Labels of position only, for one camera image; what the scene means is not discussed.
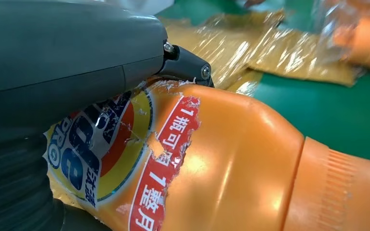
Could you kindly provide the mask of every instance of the orange plastic bottle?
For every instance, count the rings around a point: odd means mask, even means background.
[[[370,231],[370,161],[243,95],[157,81],[47,135],[50,174],[116,231]]]

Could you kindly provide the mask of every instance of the metal bolt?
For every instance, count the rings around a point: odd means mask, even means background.
[[[207,65],[202,68],[201,72],[202,72],[203,79],[208,79],[209,76],[211,76],[211,68]]]
[[[173,52],[173,45],[171,45],[169,42],[166,42],[164,44],[164,51],[166,51],[168,53],[172,53]]]

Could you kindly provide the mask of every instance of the green table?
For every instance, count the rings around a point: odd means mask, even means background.
[[[284,26],[311,31],[311,8],[312,1],[286,0],[286,9],[294,13]],[[177,0],[161,15],[190,18],[199,24],[223,12],[246,11],[231,0]],[[332,149],[370,159],[370,73],[352,88],[265,74],[255,98],[277,110],[304,135]]]

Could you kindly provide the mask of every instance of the tide logo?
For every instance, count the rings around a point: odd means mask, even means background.
[[[96,208],[130,180],[152,119],[146,90],[90,105],[48,131],[49,170],[68,191]]]

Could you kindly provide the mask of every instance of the product label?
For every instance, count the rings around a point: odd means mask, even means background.
[[[126,92],[63,119],[47,133],[50,172],[80,202],[98,209],[131,180],[152,119],[145,90]]]
[[[179,173],[192,132],[199,128],[199,104],[197,98],[182,96],[158,133],[164,153],[149,155],[145,163],[130,210],[130,231],[160,230],[167,188]]]

